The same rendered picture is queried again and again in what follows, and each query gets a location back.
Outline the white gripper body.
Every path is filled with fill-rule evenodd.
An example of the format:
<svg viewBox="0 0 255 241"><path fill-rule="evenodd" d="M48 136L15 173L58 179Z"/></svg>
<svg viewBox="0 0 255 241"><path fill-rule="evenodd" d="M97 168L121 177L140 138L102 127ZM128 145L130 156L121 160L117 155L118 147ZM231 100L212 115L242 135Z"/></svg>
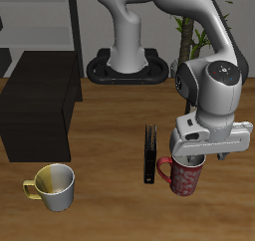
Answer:
<svg viewBox="0 0 255 241"><path fill-rule="evenodd" d="M172 132L169 148L172 156L187 156L199 154L212 154L244 151L249 147L250 133L253 130L253 124L249 121L235 122L230 135L223 141L184 141L175 128Z"/></svg>

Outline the red mug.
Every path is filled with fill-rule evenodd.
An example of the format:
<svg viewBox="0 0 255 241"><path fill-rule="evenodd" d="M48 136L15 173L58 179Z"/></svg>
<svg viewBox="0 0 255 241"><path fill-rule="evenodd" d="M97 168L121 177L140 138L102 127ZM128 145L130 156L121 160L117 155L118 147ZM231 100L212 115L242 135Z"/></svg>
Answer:
<svg viewBox="0 0 255 241"><path fill-rule="evenodd" d="M161 157L156 163L158 174L176 195L189 196L196 188L206 155L199 154L194 157L195 164L188 163L186 156ZM170 176L160 169L164 163L170 165Z"/></svg>

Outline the yellow and white mug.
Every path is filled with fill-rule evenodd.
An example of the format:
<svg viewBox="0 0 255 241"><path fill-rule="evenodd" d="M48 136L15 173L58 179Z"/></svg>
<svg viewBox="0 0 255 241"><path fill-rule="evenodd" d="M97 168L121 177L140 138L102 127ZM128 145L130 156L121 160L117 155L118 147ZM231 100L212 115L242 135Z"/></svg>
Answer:
<svg viewBox="0 0 255 241"><path fill-rule="evenodd" d="M75 173L62 163L49 164L41 168L33 180L23 182L27 198L42 200L45 206L55 212L67 209L74 200Z"/></svg>

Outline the green pot plant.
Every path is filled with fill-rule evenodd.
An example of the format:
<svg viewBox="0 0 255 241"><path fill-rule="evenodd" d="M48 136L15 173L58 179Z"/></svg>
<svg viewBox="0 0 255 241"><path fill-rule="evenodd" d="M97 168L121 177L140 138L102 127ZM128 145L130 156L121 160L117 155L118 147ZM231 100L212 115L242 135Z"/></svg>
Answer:
<svg viewBox="0 0 255 241"><path fill-rule="evenodd" d="M175 18L181 33L177 66L197 59L205 45L216 52L230 47L229 27L223 26L226 16L221 18L215 0L179 0L176 7L182 16Z"/></svg>

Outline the dark wooden cabinet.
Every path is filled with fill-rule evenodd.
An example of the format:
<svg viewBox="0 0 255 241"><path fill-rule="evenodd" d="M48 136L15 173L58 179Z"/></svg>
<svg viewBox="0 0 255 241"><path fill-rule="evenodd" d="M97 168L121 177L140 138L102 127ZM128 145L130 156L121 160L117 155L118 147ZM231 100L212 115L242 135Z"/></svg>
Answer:
<svg viewBox="0 0 255 241"><path fill-rule="evenodd" d="M69 127L82 99L76 52L24 52L0 93L0 137L8 159L69 162Z"/></svg>

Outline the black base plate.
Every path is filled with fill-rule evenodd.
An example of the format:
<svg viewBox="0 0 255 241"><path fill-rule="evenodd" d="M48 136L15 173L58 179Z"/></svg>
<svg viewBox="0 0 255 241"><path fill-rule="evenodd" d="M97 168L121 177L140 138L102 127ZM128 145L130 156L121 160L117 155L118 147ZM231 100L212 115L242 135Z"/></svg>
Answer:
<svg viewBox="0 0 255 241"><path fill-rule="evenodd" d="M158 56L156 49L145 48L144 51L148 65L137 73L122 74L107 65L110 49L102 48L88 63L87 76L99 85L156 85L164 82L169 74L167 63Z"/></svg>

